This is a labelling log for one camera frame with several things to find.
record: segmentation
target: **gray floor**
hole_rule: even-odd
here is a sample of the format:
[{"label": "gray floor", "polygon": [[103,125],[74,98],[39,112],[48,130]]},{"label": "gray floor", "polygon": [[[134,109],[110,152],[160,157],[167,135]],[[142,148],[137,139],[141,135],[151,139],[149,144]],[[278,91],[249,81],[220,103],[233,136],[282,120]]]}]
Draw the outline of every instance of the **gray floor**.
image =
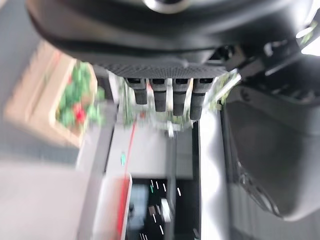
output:
[{"label": "gray floor", "polygon": [[8,0],[0,9],[0,161],[74,164],[78,149],[48,145],[2,118],[6,101],[39,41],[27,16],[25,0]]}]

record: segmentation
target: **black plastic panel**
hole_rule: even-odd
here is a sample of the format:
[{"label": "black plastic panel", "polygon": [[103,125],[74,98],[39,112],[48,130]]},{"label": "black plastic panel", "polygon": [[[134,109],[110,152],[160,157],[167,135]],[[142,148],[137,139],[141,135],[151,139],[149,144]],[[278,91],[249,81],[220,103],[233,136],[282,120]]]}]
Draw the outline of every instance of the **black plastic panel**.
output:
[{"label": "black plastic panel", "polygon": [[239,85],[226,104],[244,171],[287,221],[320,209],[320,103],[297,104]]},{"label": "black plastic panel", "polygon": [[294,38],[313,0],[198,0],[177,14],[141,1],[27,0],[38,32],[82,61],[126,78],[214,78],[224,45]]}]

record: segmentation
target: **wooden planter box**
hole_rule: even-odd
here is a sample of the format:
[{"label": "wooden planter box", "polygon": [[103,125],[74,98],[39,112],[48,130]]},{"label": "wooden planter box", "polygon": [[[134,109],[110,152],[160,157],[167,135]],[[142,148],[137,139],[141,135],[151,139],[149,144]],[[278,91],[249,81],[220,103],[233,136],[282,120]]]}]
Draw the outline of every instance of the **wooden planter box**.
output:
[{"label": "wooden planter box", "polygon": [[[83,131],[70,130],[56,120],[56,111],[77,60],[42,42],[7,102],[4,117],[38,137],[60,146],[80,147]],[[92,97],[97,79],[91,72]]]}]

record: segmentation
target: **red stripe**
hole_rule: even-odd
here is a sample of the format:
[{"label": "red stripe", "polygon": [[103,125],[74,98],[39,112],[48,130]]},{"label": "red stripe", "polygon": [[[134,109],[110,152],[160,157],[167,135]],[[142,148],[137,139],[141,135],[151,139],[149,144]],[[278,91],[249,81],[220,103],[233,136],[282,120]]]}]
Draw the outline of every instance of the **red stripe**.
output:
[{"label": "red stripe", "polygon": [[132,132],[131,132],[131,136],[130,136],[128,152],[126,155],[124,180],[122,183],[121,198],[120,198],[118,214],[117,214],[118,219],[117,219],[116,230],[118,233],[119,240],[121,238],[122,228],[123,228],[123,224],[124,224],[124,216],[125,216],[125,210],[126,210],[126,199],[127,199],[127,195],[128,195],[128,192],[126,191],[126,182],[127,182],[126,179],[127,179],[128,165],[129,165],[129,160],[130,160],[131,148],[132,148],[132,144],[134,141],[135,131],[136,131],[136,121],[134,121],[133,126],[132,126]]}]

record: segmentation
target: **red flower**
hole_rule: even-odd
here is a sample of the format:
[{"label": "red flower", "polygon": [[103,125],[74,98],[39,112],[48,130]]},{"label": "red flower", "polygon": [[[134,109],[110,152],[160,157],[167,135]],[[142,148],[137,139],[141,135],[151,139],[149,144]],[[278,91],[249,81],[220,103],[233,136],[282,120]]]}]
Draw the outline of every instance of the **red flower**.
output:
[{"label": "red flower", "polygon": [[82,105],[81,105],[80,102],[75,103],[75,104],[73,105],[72,109],[73,109],[73,113],[74,113],[75,116],[76,116],[81,110],[83,110]]},{"label": "red flower", "polygon": [[86,120],[86,112],[82,109],[75,115],[75,120],[78,124],[84,124]]},{"label": "red flower", "polygon": [[71,83],[72,83],[72,76],[70,75],[69,79],[68,79],[68,85],[71,84]]},{"label": "red flower", "polygon": [[86,120],[86,112],[83,109],[81,103],[80,102],[75,103],[72,109],[73,109],[73,114],[75,116],[75,121],[78,124],[84,124]]}]

